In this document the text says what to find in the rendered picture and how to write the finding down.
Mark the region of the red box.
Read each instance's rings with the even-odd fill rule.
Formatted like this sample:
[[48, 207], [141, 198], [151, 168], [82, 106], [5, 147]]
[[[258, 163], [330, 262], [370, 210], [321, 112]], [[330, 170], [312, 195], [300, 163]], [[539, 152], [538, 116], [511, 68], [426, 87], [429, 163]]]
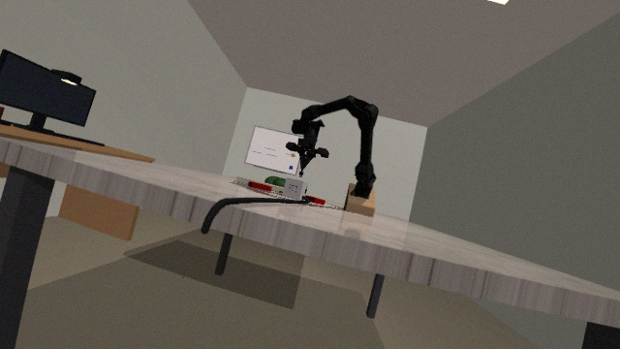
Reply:
[[324, 204], [325, 204], [325, 202], [326, 202], [325, 200], [318, 199], [318, 198], [311, 197], [311, 196], [305, 196], [305, 197], [306, 197], [308, 200], [310, 200], [311, 202], [316, 203], [316, 204], [321, 204], [321, 205], [324, 205]]
[[259, 184], [259, 183], [251, 182], [251, 181], [248, 181], [248, 186], [254, 187], [254, 188], [263, 189], [263, 190], [267, 190], [267, 191], [271, 191], [271, 188], [272, 188], [272, 187], [270, 187], [268, 185], [263, 185], [263, 184]]

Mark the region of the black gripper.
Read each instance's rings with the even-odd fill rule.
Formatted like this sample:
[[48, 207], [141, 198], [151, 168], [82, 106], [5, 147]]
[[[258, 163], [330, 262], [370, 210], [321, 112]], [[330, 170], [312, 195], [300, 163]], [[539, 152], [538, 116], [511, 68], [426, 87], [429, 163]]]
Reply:
[[[309, 139], [312, 138], [316, 138], [317, 141], [317, 135], [310, 133], [310, 132], [306, 132], [303, 137], [305, 137], [305, 139]], [[287, 142], [286, 143], [286, 148], [290, 151], [295, 151], [299, 154], [300, 157], [300, 168], [304, 169], [308, 163], [315, 157], [316, 158], [316, 153], [320, 154], [322, 157], [328, 158], [329, 152], [327, 151], [326, 148], [321, 148], [319, 147], [318, 149], [314, 149], [311, 148], [311, 146], [304, 146], [304, 147], [300, 147], [299, 145], [297, 145], [296, 143], [291, 143], [291, 142]], [[304, 148], [304, 149], [303, 149]], [[305, 154], [306, 151], [306, 154]], [[305, 158], [306, 157], [306, 158]]]

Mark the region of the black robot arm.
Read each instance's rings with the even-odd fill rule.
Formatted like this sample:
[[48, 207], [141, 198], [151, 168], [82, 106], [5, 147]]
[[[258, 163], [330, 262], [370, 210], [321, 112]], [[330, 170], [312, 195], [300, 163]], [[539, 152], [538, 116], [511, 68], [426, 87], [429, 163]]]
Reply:
[[[311, 106], [302, 110], [300, 119], [293, 120], [292, 132], [300, 135], [310, 132], [318, 136], [320, 127], [325, 127], [325, 125], [321, 120], [312, 120], [323, 114], [342, 110], [347, 110], [358, 119], [358, 125], [361, 129], [361, 147], [360, 162], [355, 167], [357, 180], [355, 192], [357, 197], [369, 200], [373, 184], [377, 179], [372, 163], [372, 134], [379, 113], [375, 105], [349, 95], [325, 105]], [[314, 149], [315, 144], [316, 138], [311, 137], [310, 140], [305, 139], [305, 137], [303, 139], [298, 138], [297, 145], [300, 147], [311, 146]]]

